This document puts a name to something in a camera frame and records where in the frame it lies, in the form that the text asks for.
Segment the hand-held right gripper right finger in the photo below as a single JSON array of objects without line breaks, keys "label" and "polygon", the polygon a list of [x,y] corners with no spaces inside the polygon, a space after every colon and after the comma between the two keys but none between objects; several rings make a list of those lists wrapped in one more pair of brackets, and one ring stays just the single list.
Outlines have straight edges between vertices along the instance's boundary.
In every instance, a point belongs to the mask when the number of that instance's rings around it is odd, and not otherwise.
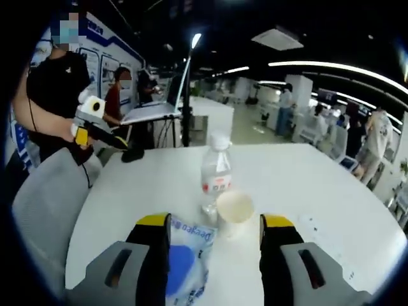
[{"label": "hand-held right gripper right finger", "polygon": [[259,270],[265,305],[369,305],[372,295],[357,291],[343,269],[295,225],[279,215],[260,215]]}]

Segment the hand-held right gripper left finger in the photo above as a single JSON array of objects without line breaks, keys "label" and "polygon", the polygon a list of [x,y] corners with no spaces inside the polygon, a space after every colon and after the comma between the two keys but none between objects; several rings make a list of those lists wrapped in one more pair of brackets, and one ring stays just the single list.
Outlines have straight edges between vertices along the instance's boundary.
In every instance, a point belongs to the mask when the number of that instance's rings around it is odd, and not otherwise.
[{"label": "hand-held right gripper left finger", "polygon": [[170,270],[171,214],[146,215],[125,242],[93,259],[68,291],[69,305],[164,305]]}]

